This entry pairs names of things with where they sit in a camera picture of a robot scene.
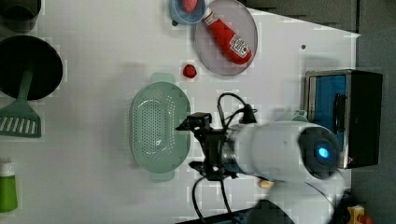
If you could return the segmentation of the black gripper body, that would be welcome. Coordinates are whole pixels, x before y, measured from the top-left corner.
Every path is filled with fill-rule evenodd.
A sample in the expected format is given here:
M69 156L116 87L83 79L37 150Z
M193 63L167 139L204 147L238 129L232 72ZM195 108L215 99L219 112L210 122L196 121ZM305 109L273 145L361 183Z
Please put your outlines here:
M218 167L226 175L236 175L237 165L227 133L222 129L197 129L193 132L204 153L203 162Z

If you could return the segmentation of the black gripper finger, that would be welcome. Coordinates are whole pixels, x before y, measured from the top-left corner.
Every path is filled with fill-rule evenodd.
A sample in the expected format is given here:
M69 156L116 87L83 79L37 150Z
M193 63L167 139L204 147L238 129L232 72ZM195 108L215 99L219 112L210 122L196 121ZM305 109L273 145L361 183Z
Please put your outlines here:
M177 131L195 131L197 129L208 129L212 122L210 113L195 112L188 115L179 126L176 127Z
M220 181L227 177L224 171L203 161L191 161L189 166L209 181Z

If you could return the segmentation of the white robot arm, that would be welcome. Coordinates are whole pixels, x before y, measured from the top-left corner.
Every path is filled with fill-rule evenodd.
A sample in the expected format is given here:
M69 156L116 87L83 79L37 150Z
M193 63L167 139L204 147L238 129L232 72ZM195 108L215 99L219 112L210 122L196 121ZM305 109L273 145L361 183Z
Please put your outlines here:
M332 224L345 187L332 131L291 119L222 129L211 121L210 114L198 112L177 127L192 132L205 155L190 167L209 181L250 175L273 183L248 209L244 224Z

